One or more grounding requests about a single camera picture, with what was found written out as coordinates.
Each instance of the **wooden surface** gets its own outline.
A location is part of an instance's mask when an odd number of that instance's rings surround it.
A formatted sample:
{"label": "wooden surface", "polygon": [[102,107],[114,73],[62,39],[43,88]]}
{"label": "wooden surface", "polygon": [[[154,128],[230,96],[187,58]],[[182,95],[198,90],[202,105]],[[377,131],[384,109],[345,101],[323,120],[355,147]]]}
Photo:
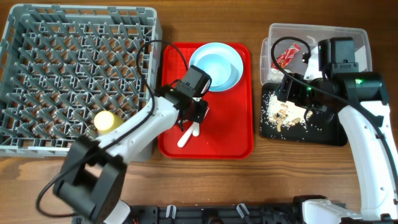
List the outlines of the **wooden surface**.
{"label": "wooden surface", "polygon": [[[0,30],[16,3],[0,5]],[[81,1],[67,1],[79,4]],[[154,7],[164,39],[173,42],[240,42],[252,54],[255,148],[241,161],[171,160],[155,150],[146,163],[129,166],[121,198],[132,205],[232,205],[290,202],[295,195],[322,194],[359,211],[358,178],[349,145],[331,147],[259,137],[262,40],[274,22],[359,27],[368,32],[374,71],[386,79],[392,127],[398,136],[397,1],[84,1],[85,4]],[[50,220],[34,208],[37,194],[59,171],[62,159],[0,158],[0,223],[70,223]],[[44,207],[69,212],[52,194]]]}

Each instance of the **dish rack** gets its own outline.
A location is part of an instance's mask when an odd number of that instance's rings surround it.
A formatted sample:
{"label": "dish rack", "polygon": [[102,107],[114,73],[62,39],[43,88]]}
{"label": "dish rack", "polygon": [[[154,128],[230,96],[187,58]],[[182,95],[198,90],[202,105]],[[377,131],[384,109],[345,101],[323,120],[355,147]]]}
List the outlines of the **dish rack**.
{"label": "dish rack", "polygon": [[[98,112],[129,119],[149,99],[137,51],[161,38],[149,7],[15,5],[0,43],[0,156],[66,156],[78,136],[97,137]],[[139,59],[151,88],[160,51]]]}

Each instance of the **yellow cup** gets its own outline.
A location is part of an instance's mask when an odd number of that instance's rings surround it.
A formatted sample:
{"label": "yellow cup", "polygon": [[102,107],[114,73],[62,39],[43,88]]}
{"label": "yellow cup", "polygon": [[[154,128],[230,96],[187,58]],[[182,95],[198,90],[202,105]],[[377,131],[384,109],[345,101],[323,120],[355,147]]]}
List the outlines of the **yellow cup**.
{"label": "yellow cup", "polygon": [[123,120],[110,111],[101,111],[94,118],[94,126],[100,134],[108,134],[123,124]]}

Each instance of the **red package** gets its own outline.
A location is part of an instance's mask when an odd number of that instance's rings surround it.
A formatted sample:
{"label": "red package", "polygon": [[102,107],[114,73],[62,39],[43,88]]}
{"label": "red package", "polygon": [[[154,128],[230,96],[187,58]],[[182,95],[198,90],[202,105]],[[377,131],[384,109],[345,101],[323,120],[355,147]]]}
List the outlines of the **red package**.
{"label": "red package", "polygon": [[[291,45],[289,47],[289,49],[287,49],[283,54],[281,54],[277,59],[276,62],[282,67],[284,68],[288,63],[290,63],[294,57],[294,55],[301,50],[301,47],[298,46],[296,43],[293,43],[293,45]],[[271,68],[277,69],[278,68],[275,66],[275,64],[272,62],[271,63]]]}

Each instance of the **black tray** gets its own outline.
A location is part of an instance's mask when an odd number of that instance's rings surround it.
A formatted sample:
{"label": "black tray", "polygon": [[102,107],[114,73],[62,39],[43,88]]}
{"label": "black tray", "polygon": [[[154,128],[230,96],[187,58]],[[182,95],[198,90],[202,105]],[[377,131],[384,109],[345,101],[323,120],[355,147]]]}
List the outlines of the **black tray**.
{"label": "black tray", "polygon": [[[239,216],[236,207],[177,207],[174,220],[166,218],[166,208],[156,206],[131,206],[132,213],[123,224],[203,224],[202,212],[216,210],[225,224],[247,224]],[[295,224],[292,222],[293,205],[291,203],[269,204],[263,206],[247,206],[253,224]],[[72,224],[90,224],[82,217],[75,217]]]}
{"label": "black tray", "polygon": [[[277,83],[266,83],[261,91],[261,111],[267,111],[267,97],[275,92],[279,86]],[[339,122],[337,114],[330,108],[325,112],[317,111],[307,122],[307,128],[302,125],[291,126],[288,129],[282,128],[278,132],[274,125],[267,122],[265,113],[260,113],[260,135],[271,139],[285,139],[289,141],[314,142],[332,146],[344,146],[347,144],[347,135]]]}

